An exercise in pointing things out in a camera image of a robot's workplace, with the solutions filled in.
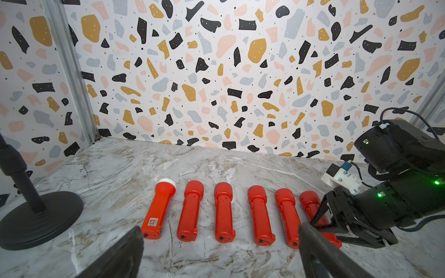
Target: marble tabletop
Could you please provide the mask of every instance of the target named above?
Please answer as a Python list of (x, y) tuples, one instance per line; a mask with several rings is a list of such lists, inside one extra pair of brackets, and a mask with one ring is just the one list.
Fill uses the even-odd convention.
[[(159, 240), (144, 240), (138, 277), (304, 277), (298, 250), (287, 246), (275, 191), (289, 188), (296, 200), (306, 190), (320, 196), (331, 188), (320, 177), (332, 161), (205, 149), (152, 142), (102, 138), (37, 187), (40, 194), (68, 190), (80, 195), (82, 215), (67, 231), (40, 246), (0, 249), (0, 277), (75, 277), (135, 225), (141, 225), (161, 178), (177, 183), (177, 192)], [(205, 186), (194, 242), (177, 239), (176, 231), (187, 182)], [(369, 175), (364, 180), (376, 184)], [(232, 185), (236, 238), (222, 244), (214, 238), (213, 189)], [(247, 190), (266, 189), (267, 209), (276, 241), (254, 243)], [(0, 219), (24, 200), (0, 209)], [(302, 222), (307, 216), (297, 203)], [(393, 229), (399, 243), (382, 249), (344, 244), (341, 250), (374, 277), (443, 277), (445, 221), (429, 223), (416, 233)]]

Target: round black base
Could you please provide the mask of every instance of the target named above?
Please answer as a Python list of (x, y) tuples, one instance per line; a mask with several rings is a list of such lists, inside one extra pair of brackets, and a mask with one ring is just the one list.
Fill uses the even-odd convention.
[(0, 221), (0, 247), (23, 250), (45, 243), (67, 230), (80, 216), (83, 202), (75, 193), (58, 191), (41, 196), (46, 210), (35, 214), (23, 203)]

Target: qr code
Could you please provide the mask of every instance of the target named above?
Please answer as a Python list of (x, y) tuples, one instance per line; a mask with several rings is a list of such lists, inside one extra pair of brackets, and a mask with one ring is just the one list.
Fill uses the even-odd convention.
[(150, 220), (148, 221), (148, 226), (156, 227), (157, 224), (158, 224), (157, 218), (150, 218)]

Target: red flashlight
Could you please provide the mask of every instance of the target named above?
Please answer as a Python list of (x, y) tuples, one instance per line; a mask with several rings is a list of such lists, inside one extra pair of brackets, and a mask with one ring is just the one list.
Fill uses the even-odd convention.
[(232, 242), (236, 233), (232, 222), (232, 186), (226, 182), (220, 182), (214, 191), (216, 206), (215, 239), (221, 243)]
[(159, 239), (161, 237), (162, 223), (164, 222), (170, 199), (175, 192), (176, 184), (174, 181), (168, 178), (159, 180), (154, 188), (153, 201), (141, 227), (144, 238)]
[(199, 203), (204, 196), (204, 186), (199, 181), (187, 183), (184, 191), (184, 206), (179, 219), (177, 237), (183, 242), (194, 242), (198, 236)]
[[(306, 211), (307, 217), (309, 218), (309, 221), (312, 220), (314, 215), (318, 211), (318, 207), (320, 207), (320, 198), (318, 197), (317, 193), (314, 191), (304, 191), (300, 194), (300, 204), (303, 207), (303, 209)], [(318, 221), (318, 225), (327, 225), (329, 224), (328, 219), (325, 215)], [(342, 246), (342, 243), (340, 240), (337, 239), (335, 234), (332, 233), (321, 233), (327, 240), (329, 240), (333, 245), (337, 246), (337, 248), (340, 248)]]
[(281, 223), (287, 244), (291, 248), (298, 249), (298, 227), (301, 225), (301, 221), (295, 209), (294, 194), (287, 188), (278, 189), (275, 192), (275, 201), (281, 214)]
[(256, 244), (272, 245), (275, 235), (272, 233), (269, 214), (267, 213), (267, 195), (263, 187), (254, 185), (247, 191), (247, 198), (252, 210), (253, 234)]

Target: wall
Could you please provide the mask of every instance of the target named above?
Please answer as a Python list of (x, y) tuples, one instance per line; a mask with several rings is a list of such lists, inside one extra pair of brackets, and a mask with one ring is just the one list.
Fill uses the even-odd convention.
[(64, 3), (103, 136), (361, 160), (445, 65), (443, 1)]
[[(36, 184), (88, 142), (40, 1), (10, 2), (0, 2), (0, 132)], [(0, 173), (0, 206), (20, 194), (13, 186)]]

